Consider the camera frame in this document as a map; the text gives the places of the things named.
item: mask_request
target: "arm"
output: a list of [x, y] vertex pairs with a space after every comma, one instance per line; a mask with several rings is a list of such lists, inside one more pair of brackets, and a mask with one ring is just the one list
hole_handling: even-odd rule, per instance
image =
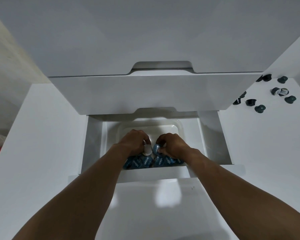
[[177, 134], [163, 134], [157, 143], [166, 143], [160, 152], [191, 167], [239, 239], [300, 240], [300, 213], [295, 209], [190, 148]]
[[143, 152], [141, 130], [132, 130], [118, 144], [43, 206], [13, 240], [94, 240], [110, 205], [125, 160]]

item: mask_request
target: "left hand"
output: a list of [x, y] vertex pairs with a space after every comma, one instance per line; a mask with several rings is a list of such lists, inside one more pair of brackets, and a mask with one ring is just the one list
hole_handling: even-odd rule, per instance
[[132, 129], [119, 141], [118, 144], [124, 145], [129, 149], [129, 151], [131, 151], [129, 156], [134, 156], [143, 152], [143, 140], [145, 140], [147, 144], [151, 144], [148, 135], [144, 131]]

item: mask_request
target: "forearm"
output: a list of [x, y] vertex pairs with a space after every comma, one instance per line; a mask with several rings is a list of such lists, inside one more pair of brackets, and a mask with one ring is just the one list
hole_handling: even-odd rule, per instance
[[185, 154], [211, 200], [240, 239], [300, 239], [300, 213], [198, 150]]
[[129, 150], [115, 144], [40, 209], [14, 239], [94, 239]]

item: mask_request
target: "wall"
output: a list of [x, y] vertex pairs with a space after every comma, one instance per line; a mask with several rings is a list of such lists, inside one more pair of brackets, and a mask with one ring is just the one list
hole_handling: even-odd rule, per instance
[[263, 73], [293, 77], [300, 85], [300, 37]]
[[7, 135], [31, 84], [49, 82], [0, 21], [0, 134]]

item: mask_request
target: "hand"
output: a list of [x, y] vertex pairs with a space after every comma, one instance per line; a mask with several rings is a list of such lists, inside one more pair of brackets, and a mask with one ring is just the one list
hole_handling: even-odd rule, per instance
[[182, 160], [184, 160], [185, 153], [191, 149], [178, 134], [163, 134], [159, 136], [156, 143], [162, 146], [166, 143], [165, 147], [159, 149], [160, 153]]
[[144, 150], [143, 140], [147, 144], [151, 144], [148, 135], [142, 130], [132, 129], [127, 133], [118, 144], [124, 145], [129, 150], [129, 156], [138, 155]]

